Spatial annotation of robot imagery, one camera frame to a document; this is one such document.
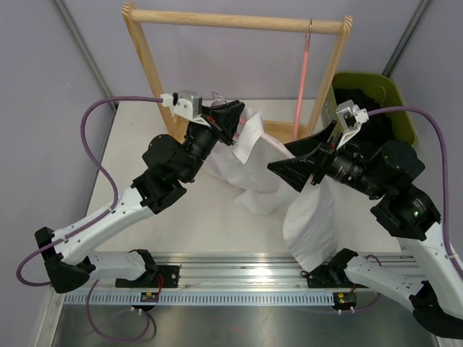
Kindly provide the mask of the pink hanger with white shirt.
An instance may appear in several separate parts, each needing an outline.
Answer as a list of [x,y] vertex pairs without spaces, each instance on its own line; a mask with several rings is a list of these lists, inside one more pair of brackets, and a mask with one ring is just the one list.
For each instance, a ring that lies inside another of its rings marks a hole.
[[240,100],[226,101],[219,95],[212,101],[208,121],[220,142],[226,145],[233,143],[245,106]]

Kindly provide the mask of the white shirt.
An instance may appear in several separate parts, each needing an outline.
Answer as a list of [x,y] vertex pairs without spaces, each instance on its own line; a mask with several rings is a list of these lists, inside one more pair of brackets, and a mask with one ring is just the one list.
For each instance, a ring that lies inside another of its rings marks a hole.
[[205,167],[242,190],[233,200],[242,210],[254,215],[283,211],[286,246],[301,268],[311,272],[336,252],[334,196],[327,183],[297,192],[268,170],[269,163],[291,157],[282,142],[265,133],[262,112],[245,108],[234,144],[218,143]]

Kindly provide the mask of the black shirt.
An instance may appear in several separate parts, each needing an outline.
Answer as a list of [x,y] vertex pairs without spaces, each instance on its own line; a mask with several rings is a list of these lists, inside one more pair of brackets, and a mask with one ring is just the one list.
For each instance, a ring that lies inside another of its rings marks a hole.
[[[370,96],[367,96],[361,89],[337,88],[334,90],[334,96],[338,104],[353,100],[360,108],[365,108],[367,111],[374,111],[380,108],[380,104]],[[385,142],[395,139],[390,118],[384,113],[380,113],[362,125],[361,130],[354,137],[353,141],[362,145],[380,147]]]

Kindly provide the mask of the pink hanger with black shirt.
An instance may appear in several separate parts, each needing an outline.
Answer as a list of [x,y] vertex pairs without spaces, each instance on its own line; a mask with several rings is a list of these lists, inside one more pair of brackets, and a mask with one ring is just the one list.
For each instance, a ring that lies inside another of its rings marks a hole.
[[307,78],[307,69],[308,69],[309,58],[310,58],[310,39],[311,39],[312,29],[313,29],[313,20],[310,20],[309,30],[305,35],[305,47],[304,47],[304,54],[303,54],[303,59],[302,59],[300,84],[299,84],[299,91],[297,94],[297,105],[295,109],[293,131],[292,131],[293,140],[297,139],[299,126],[300,126],[302,101],[304,98],[305,83],[306,83],[306,78]]

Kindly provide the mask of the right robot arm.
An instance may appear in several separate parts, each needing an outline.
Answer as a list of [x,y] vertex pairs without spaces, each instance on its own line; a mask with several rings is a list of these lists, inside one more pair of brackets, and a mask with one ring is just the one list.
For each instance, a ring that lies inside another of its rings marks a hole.
[[268,170],[297,192],[329,177],[363,193],[377,203],[370,211],[376,221],[413,257],[425,280],[413,280],[371,263],[351,249],[342,249],[328,263],[335,286],[348,282],[366,286],[409,310],[429,333],[462,339],[462,278],[458,260],[446,250],[441,214],[432,199],[413,181],[424,171],[411,145],[385,142],[367,158],[354,145],[331,136],[330,124],[321,132],[290,142],[292,158],[274,161]]

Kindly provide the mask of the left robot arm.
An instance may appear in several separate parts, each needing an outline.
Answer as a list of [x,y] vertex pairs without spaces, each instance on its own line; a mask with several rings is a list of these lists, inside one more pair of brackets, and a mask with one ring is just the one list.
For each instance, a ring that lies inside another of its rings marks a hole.
[[171,207],[192,183],[216,143],[233,145],[245,104],[239,100],[203,106],[199,96],[163,94],[162,106],[175,106],[188,120],[184,142],[168,134],[154,137],[142,158],[146,170],[113,201],[66,228],[35,232],[51,287],[58,294],[92,280],[114,280],[118,288],[149,288],[159,283],[156,261],[146,249],[128,253],[96,248],[124,229]]

